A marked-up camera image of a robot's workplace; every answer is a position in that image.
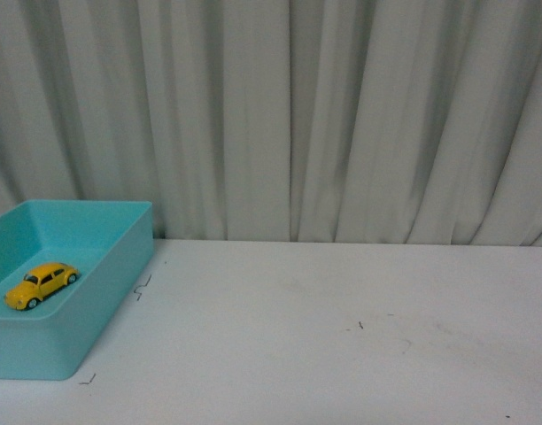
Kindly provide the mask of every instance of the gray curtain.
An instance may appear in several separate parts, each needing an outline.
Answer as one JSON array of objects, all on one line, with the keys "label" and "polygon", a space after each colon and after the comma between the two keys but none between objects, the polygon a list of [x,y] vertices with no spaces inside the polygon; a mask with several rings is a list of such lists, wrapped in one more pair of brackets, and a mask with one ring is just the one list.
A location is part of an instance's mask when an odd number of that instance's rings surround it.
[{"label": "gray curtain", "polygon": [[0,0],[0,213],[542,245],[541,0]]}]

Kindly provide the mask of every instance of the car roof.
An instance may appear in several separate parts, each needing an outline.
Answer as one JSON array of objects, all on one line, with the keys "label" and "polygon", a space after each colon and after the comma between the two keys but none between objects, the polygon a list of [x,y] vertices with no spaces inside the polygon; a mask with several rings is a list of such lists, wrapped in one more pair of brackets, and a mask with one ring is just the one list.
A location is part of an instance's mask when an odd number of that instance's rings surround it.
[{"label": "car roof", "polygon": [[36,277],[44,277],[49,273],[52,273],[60,268],[66,268],[68,267],[66,264],[62,263],[45,263],[41,264],[40,266],[35,267],[32,270],[29,270],[27,274],[32,274]]}]

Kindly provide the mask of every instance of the car window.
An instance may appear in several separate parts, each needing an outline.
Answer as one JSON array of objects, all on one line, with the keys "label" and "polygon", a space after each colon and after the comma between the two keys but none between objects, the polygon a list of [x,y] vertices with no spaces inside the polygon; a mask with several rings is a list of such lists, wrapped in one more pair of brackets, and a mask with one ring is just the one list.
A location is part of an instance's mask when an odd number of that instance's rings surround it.
[{"label": "car window", "polygon": [[50,281],[52,279],[52,275],[49,274],[48,276],[44,276],[42,279],[41,279],[41,285],[45,284],[46,282]]},{"label": "car window", "polygon": [[34,283],[35,285],[39,282],[39,279],[37,279],[37,277],[33,276],[32,274],[26,274],[25,276],[23,276],[23,280]]}]

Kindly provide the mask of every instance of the car wheel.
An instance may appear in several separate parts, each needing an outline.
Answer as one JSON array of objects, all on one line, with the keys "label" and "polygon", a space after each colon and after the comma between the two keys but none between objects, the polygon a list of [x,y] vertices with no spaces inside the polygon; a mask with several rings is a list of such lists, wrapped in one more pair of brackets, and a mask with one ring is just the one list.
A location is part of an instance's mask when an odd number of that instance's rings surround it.
[{"label": "car wheel", "polygon": [[27,308],[30,310],[32,308],[35,308],[37,307],[37,304],[39,304],[39,300],[37,298],[33,298],[31,300],[29,300],[29,302],[27,303]]}]

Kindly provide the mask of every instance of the car windshield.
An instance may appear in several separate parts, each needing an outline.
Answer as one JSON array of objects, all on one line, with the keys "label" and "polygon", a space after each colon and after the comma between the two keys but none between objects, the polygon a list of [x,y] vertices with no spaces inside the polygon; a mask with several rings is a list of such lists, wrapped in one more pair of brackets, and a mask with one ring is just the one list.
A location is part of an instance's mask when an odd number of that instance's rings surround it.
[{"label": "car windshield", "polygon": [[24,281],[34,283],[35,285],[39,282],[39,279],[37,279],[32,274],[26,274],[25,277],[23,277]]}]

